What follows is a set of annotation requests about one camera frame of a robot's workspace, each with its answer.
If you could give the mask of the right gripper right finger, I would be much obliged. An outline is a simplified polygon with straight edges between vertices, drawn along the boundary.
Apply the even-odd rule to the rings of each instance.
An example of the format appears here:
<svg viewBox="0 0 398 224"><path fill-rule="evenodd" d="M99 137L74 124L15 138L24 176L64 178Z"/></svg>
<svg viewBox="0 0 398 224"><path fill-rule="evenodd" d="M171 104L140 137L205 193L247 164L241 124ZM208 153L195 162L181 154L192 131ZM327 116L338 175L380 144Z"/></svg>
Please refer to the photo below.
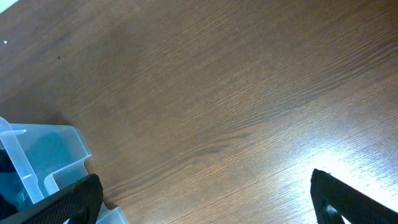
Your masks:
<svg viewBox="0 0 398 224"><path fill-rule="evenodd" d="M313 170L310 194L319 224L397 223L397 212L322 170Z"/></svg>

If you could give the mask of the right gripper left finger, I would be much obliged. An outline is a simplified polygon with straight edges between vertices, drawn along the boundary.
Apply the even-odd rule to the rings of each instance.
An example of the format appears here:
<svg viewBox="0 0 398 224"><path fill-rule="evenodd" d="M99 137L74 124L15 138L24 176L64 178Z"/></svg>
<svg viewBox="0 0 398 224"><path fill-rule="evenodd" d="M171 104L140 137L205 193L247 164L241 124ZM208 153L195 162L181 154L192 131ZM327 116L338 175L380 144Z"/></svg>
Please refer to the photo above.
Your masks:
<svg viewBox="0 0 398 224"><path fill-rule="evenodd" d="M1 220L3 224L95 224L103 203L103 187L89 174L32 207Z"/></svg>

